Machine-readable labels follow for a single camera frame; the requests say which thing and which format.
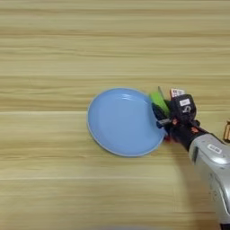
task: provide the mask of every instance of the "green object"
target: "green object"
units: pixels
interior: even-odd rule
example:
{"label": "green object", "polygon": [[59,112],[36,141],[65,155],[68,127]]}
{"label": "green object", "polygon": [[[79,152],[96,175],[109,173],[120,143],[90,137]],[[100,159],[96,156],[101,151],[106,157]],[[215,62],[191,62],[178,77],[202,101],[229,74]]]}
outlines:
{"label": "green object", "polygon": [[152,93],[150,93],[149,96],[150,96],[152,103],[160,106],[161,109],[165,112],[165,115],[168,116],[170,111],[169,111],[167,104],[164,101],[164,97],[163,97],[162,93],[161,92],[152,92]]}

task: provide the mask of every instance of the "wood grain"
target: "wood grain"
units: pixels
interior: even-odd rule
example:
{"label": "wood grain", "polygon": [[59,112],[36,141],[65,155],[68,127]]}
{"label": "wood grain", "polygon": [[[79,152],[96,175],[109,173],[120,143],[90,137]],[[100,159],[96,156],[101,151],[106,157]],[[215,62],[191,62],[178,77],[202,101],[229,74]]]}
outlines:
{"label": "wood grain", "polygon": [[222,138],[229,23],[229,1],[1,1],[0,228],[217,230],[180,145],[111,155],[88,134],[86,111],[111,87],[179,87]]}

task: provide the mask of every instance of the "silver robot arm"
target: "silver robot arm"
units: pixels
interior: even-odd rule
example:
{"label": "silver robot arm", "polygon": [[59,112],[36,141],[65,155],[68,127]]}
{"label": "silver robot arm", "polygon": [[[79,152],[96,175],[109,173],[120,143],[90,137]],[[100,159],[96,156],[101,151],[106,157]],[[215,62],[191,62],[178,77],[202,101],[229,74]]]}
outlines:
{"label": "silver robot arm", "polygon": [[221,229],[230,230],[230,147],[211,134],[196,137],[190,159],[210,188]]}

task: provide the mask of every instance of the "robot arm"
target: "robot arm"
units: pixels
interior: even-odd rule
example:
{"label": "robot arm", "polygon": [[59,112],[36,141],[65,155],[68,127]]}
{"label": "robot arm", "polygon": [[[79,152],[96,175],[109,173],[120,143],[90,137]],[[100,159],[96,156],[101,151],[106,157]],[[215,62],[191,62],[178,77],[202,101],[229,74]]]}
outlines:
{"label": "robot arm", "polygon": [[190,145],[190,159],[209,186],[219,223],[230,229],[230,147],[211,134],[195,138]]}
{"label": "robot arm", "polygon": [[164,127],[171,138],[187,149],[196,170],[210,188],[221,229],[230,230],[230,147],[199,126],[191,95],[177,96],[165,103],[169,116],[159,104],[153,103],[158,127]]}

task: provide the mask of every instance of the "blue plate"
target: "blue plate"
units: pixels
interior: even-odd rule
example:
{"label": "blue plate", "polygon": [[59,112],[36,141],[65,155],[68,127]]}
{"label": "blue plate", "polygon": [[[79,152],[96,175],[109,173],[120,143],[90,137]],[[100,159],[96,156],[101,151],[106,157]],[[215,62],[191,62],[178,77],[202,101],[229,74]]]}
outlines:
{"label": "blue plate", "polygon": [[88,128],[100,146],[122,156],[148,154],[162,143],[165,134],[156,126],[148,96],[125,88],[103,92],[92,101]]}

